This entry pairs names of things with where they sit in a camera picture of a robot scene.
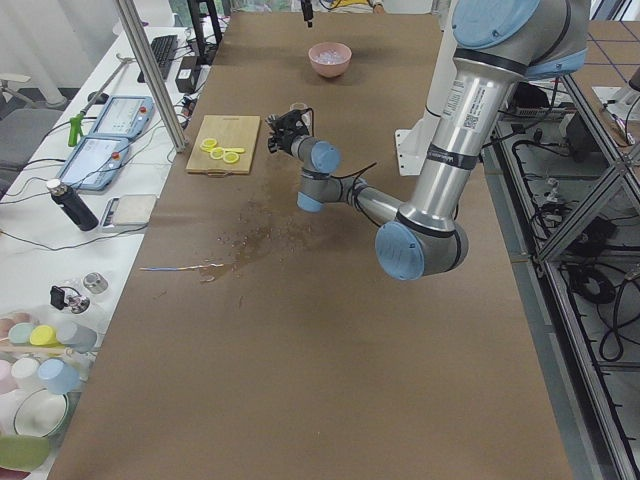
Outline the bamboo cutting board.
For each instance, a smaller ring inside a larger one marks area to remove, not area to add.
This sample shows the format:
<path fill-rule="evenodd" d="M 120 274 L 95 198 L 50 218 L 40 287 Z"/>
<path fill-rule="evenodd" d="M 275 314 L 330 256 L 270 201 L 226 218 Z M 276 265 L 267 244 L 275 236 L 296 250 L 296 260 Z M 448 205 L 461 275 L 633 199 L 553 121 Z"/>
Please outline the bamboo cutting board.
<path fill-rule="evenodd" d="M 249 174 L 260 123 L 259 116 L 205 115 L 187 161 L 186 172 L 214 177 Z M 224 163 L 223 158 L 212 159 L 209 152 L 200 149 L 205 138 L 215 138 L 218 141 L 216 147 L 244 148 L 245 153 L 239 154 L 239 161 L 234 164 Z"/>

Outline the middle lemon slice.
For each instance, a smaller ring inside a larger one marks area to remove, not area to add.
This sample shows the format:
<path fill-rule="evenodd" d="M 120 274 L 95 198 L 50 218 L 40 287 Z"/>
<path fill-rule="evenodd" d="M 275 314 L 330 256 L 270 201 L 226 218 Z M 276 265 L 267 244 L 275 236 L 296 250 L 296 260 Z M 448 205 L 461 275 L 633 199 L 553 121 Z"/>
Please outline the middle lemon slice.
<path fill-rule="evenodd" d="M 224 157 L 225 150 L 221 147 L 215 147 L 209 152 L 209 156 L 212 159 L 220 160 Z"/>

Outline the pink bowl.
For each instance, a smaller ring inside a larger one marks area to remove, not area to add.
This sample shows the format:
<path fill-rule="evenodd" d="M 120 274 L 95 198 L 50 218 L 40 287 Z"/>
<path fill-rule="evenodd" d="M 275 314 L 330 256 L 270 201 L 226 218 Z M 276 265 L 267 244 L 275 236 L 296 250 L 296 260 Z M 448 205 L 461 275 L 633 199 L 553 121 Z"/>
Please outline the pink bowl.
<path fill-rule="evenodd" d="M 318 63 L 313 61 L 313 56 L 314 56 L 314 54 L 316 52 L 323 51 L 323 50 L 332 50 L 332 49 L 340 51 L 344 57 L 348 58 L 348 60 L 345 63 L 339 64 L 339 65 L 321 65 L 321 64 L 318 64 Z M 319 74 L 320 76 L 322 76 L 324 78 L 335 78 L 335 77 L 338 77 L 338 76 L 344 74 L 347 71 L 347 69 L 349 68 L 350 62 L 351 62 L 351 58 L 352 58 L 352 51 L 347 45 L 345 45 L 343 43 L 339 43 L 339 42 L 321 42 L 321 43 L 313 45 L 308 50 L 308 58 L 309 58 L 309 61 L 311 63 L 311 66 L 312 66 L 313 70 L 317 74 Z"/>

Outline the black power adapter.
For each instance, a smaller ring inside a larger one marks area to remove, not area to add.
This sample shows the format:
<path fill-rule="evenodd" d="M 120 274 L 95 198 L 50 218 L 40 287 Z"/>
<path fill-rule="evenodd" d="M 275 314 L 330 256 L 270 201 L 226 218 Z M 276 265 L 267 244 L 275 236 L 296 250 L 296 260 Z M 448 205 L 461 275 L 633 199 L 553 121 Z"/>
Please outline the black power adapter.
<path fill-rule="evenodd" d="M 197 87 L 200 65 L 196 56 L 184 56 L 181 58 L 178 72 L 175 77 L 175 84 L 179 92 L 191 94 Z"/>

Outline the black keyboard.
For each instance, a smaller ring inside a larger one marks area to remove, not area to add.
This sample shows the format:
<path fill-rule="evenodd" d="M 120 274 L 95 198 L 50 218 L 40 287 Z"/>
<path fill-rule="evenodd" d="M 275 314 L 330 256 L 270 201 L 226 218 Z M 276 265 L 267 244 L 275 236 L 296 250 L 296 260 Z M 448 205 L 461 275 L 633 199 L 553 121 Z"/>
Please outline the black keyboard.
<path fill-rule="evenodd" d="M 169 76 L 171 64 L 177 48 L 177 35 L 158 36 L 151 41 L 151 50 L 163 80 L 166 80 Z"/>

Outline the teach pendant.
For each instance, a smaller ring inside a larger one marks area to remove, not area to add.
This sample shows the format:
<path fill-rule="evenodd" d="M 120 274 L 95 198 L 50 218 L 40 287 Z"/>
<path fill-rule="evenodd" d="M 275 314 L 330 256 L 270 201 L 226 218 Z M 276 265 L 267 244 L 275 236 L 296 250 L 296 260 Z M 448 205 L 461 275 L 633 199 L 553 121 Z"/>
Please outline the teach pendant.
<path fill-rule="evenodd" d="M 111 96 L 89 134 L 133 140 L 142 133 L 153 111 L 150 96 Z"/>
<path fill-rule="evenodd" d="M 100 192 L 119 175 L 129 155 L 124 137 L 85 136 L 73 149 L 57 177 L 78 191 Z"/>

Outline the white kitchen scale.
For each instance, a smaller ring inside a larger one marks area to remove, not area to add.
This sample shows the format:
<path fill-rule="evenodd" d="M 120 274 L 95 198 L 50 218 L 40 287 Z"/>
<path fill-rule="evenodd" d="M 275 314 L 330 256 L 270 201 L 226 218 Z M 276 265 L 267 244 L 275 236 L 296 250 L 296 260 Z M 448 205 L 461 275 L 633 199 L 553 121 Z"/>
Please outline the white kitchen scale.
<path fill-rule="evenodd" d="M 109 233 L 144 228 L 149 223 L 156 202 L 157 196 L 154 194 L 130 194 L 112 198 L 104 209 L 100 228 Z"/>

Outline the black water bottle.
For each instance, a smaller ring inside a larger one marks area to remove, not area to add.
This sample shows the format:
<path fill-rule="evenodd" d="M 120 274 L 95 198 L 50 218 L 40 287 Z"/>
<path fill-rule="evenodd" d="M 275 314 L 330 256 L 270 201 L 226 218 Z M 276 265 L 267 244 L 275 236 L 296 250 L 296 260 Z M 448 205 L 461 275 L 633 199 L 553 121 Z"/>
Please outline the black water bottle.
<path fill-rule="evenodd" d="M 90 231 L 98 226 L 98 218 L 71 186 L 54 178 L 46 181 L 46 188 L 52 200 L 81 231 Z"/>

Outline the grey cup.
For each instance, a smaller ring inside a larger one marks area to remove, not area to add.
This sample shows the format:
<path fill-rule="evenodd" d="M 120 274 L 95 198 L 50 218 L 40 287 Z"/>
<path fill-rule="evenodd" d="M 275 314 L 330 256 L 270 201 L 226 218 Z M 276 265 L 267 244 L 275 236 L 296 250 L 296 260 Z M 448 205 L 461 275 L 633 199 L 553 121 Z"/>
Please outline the grey cup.
<path fill-rule="evenodd" d="M 79 353 L 92 351 L 98 339 L 94 330 L 73 321 L 62 323 L 57 329 L 56 338 L 61 344 Z"/>

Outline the yellow cup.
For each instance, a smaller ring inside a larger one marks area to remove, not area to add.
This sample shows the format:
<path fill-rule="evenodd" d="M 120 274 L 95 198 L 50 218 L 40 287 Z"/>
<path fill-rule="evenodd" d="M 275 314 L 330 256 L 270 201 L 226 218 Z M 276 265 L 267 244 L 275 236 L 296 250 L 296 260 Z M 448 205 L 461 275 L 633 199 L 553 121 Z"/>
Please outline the yellow cup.
<path fill-rule="evenodd" d="M 36 347 L 59 346 L 56 329 L 50 325 L 41 324 L 33 328 L 29 335 L 29 343 Z"/>

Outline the light blue cup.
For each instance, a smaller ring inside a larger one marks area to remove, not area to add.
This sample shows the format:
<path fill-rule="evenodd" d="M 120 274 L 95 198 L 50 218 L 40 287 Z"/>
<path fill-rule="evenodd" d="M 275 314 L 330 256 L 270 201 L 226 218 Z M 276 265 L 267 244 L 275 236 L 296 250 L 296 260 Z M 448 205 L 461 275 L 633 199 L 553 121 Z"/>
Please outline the light blue cup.
<path fill-rule="evenodd" d="M 45 388 L 53 394 L 63 395 L 80 385 L 78 371 L 58 358 L 44 361 L 38 367 L 37 376 Z"/>

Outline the white cup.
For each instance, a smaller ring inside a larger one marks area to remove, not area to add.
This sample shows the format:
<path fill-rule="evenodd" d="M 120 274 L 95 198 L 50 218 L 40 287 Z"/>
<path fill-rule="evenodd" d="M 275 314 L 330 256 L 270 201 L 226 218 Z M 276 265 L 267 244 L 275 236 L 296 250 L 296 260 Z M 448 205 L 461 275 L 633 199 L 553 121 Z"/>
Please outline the white cup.
<path fill-rule="evenodd" d="M 18 387 L 24 391 L 34 392 L 44 388 L 38 377 L 40 362 L 31 357 L 18 359 L 11 367 L 11 375 Z"/>

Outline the white green rimmed bowl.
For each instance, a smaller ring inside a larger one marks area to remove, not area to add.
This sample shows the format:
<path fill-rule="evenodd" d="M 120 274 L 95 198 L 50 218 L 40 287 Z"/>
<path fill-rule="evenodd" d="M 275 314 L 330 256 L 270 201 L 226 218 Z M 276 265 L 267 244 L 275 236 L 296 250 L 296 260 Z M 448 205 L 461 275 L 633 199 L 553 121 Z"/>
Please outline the white green rimmed bowl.
<path fill-rule="evenodd" d="M 69 411 L 67 395 L 54 394 L 46 389 L 35 391 L 18 407 L 13 428 L 19 435 L 50 437 L 65 425 Z"/>

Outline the aluminium frame post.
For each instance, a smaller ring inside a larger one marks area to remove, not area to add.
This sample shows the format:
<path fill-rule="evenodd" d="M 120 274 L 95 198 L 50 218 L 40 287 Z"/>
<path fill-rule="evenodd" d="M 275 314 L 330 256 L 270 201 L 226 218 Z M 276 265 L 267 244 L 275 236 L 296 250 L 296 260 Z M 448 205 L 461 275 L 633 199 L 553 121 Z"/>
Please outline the aluminium frame post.
<path fill-rule="evenodd" d="M 135 59 L 152 93 L 175 151 L 181 153 L 187 146 L 187 140 L 177 119 L 173 102 L 162 78 L 135 4 L 130 0 L 115 0 L 115 5 Z"/>

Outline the green handled grabber tool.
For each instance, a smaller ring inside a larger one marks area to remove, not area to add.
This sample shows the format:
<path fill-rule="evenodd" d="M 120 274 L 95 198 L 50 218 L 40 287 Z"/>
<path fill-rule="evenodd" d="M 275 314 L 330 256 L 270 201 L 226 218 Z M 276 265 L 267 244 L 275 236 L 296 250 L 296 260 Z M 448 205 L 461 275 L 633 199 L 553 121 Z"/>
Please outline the green handled grabber tool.
<path fill-rule="evenodd" d="M 104 93 L 105 89 L 112 83 L 115 77 L 124 69 L 125 66 L 135 62 L 134 57 L 124 57 L 119 53 L 116 54 L 116 59 L 119 61 L 119 65 L 113 71 L 113 73 L 104 81 L 104 83 L 92 94 L 88 96 L 88 102 L 86 105 L 73 117 L 70 118 L 70 130 L 67 140 L 69 147 L 75 147 L 78 144 L 78 140 L 83 136 L 82 121 L 85 118 L 88 110 L 97 102 L 97 99 Z"/>

